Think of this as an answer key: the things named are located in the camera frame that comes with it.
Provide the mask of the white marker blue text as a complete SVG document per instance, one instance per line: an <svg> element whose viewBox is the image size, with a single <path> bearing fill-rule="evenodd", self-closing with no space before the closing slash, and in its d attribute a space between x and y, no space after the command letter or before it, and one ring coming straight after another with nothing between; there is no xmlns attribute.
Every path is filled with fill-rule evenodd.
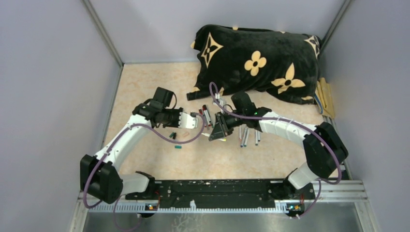
<svg viewBox="0 0 410 232"><path fill-rule="evenodd" d="M257 140L258 140L258 142L260 142L261 141L261 132L260 131L256 131L257 132Z"/></svg>

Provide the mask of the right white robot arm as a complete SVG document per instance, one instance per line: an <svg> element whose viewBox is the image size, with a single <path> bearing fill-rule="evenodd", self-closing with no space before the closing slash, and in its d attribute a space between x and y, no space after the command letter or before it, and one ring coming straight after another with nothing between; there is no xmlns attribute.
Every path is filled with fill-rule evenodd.
<svg viewBox="0 0 410 232"><path fill-rule="evenodd" d="M257 108L245 92L234 94L235 110L216 113L216 122L209 136L210 141L231 135L234 128L246 125L261 133L269 133L287 139L304 149L306 161L285 179L283 192L289 199L297 199L303 187L314 180L327 180L337 171L334 184L341 181L341 163L348 151L335 128L323 122L320 125L301 123L282 117L266 107Z"/></svg>

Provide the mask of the green capped white marker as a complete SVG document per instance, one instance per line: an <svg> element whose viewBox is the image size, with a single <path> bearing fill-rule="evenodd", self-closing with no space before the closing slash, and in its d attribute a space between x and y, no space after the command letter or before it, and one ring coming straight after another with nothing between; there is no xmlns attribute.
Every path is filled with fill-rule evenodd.
<svg viewBox="0 0 410 232"><path fill-rule="evenodd" d="M246 132L244 134L245 137L243 139L243 147L247 147L248 140L249 140L249 132L250 132L250 129L246 128Z"/></svg>

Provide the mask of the barcode white blue pen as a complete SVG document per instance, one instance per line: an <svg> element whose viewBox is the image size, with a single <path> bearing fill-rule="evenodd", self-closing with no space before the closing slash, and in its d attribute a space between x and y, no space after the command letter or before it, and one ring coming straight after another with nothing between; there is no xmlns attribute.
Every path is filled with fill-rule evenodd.
<svg viewBox="0 0 410 232"><path fill-rule="evenodd" d="M243 129L241 132L241 137L240 137L240 147L244 146L245 137L246 137L246 129Z"/></svg>

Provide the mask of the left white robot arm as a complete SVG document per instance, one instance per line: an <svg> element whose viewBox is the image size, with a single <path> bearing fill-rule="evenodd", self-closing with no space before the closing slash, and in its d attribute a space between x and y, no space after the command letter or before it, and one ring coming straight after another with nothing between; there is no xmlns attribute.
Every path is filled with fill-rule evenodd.
<svg viewBox="0 0 410 232"><path fill-rule="evenodd" d="M84 196L88 194L99 202L111 204L123 195L139 195L144 200L151 199L156 191L155 178L137 171L120 175L119 170L135 146L152 131L163 140L173 144L183 144L161 135L156 128L203 130L205 119L199 113L187 113L183 108L171 108L175 93L158 87L153 98L137 105L132 115L112 141L95 155L84 155L80 160L80 188Z"/></svg>

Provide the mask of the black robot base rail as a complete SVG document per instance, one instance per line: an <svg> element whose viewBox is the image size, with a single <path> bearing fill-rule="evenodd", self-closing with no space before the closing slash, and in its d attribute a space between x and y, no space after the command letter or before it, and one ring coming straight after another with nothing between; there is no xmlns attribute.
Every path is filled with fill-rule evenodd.
<svg viewBox="0 0 410 232"><path fill-rule="evenodd" d="M279 200L304 203L315 198L312 184L294 189L279 179L157 180L144 193L130 193L126 200L158 200L161 209L274 208Z"/></svg>

